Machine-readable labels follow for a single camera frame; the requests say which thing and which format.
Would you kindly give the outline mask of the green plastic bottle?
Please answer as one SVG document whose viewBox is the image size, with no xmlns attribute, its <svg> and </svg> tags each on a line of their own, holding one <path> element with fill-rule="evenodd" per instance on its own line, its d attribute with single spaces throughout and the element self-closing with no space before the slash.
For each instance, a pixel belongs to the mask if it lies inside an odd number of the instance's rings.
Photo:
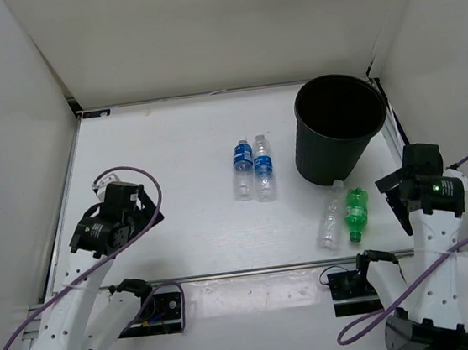
<svg viewBox="0 0 468 350">
<path fill-rule="evenodd" d="M 349 189 L 346 196 L 345 224 L 350 241 L 360 243 L 368 223 L 368 193 L 361 188 Z"/>
</svg>

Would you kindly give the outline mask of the clear unlabeled plastic bottle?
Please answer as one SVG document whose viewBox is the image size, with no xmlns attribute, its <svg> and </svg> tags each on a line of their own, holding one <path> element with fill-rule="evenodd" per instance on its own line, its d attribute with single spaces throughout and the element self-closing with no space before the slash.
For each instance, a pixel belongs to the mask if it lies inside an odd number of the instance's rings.
<svg viewBox="0 0 468 350">
<path fill-rule="evenodd" d="M 319 248 L 334 250 L 339 246 L 343 230 L 344 183 L 334 180 L 328 189 L 323 216 L 319 223 L 317 245 Z"/>
</svg>

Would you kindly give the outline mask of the black plastic trash bin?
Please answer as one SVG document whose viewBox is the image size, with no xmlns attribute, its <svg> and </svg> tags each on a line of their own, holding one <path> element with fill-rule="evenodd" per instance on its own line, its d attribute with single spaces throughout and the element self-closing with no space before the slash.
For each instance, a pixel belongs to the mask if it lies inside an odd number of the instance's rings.
<svg viewBox="0 0 468 350">
<path fill-rule="evenodd" d="M 295 165 L 315 185 L 345 180 L 386 119 L 386 102 L 367 81 L 318 76 L 299 89 Z"/>
</svg>

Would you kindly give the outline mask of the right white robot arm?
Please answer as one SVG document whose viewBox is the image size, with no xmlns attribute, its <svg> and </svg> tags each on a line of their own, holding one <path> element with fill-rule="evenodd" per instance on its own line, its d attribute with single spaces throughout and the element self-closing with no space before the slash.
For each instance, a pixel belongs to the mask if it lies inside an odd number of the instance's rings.
<svg viewBox="0 0 468 350">
<path fill-rule="evenodd" d="M 407 280 L 394 253 L 357 255 L 356 287 L 378 294 L 386 317 L 387 350 L 468 350 L 468 331 L 457 288 L 457 258 L 451 251 L 465 211 L 460 178 L 444 174 L 435 144 L 404 147 L 402 167 L 376 183 L 404 232 L 414 239 L 413 277 Z"/>
</svg>

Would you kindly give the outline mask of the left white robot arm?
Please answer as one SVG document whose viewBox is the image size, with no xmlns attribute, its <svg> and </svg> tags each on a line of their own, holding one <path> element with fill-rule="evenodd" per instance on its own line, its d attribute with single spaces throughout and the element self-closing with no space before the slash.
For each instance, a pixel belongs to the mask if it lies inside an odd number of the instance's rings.
<svg viewBox="0 0 468 350">
<path fill-rule="evenodd" d="M 30 350 L 108 350 L 133 325 L 166 314 L 154 286 L 128 278 L 109 287 L 108 305 L 90 318 L 115 258 L 164 218 L 142 185 L 103 180 L 93 190 L 99 201 L 87 209 L 70 241 L 72 254 L 87 256 L 71 258 L 62 290 L 45 303 L 50 312 Z"/>
</svg>

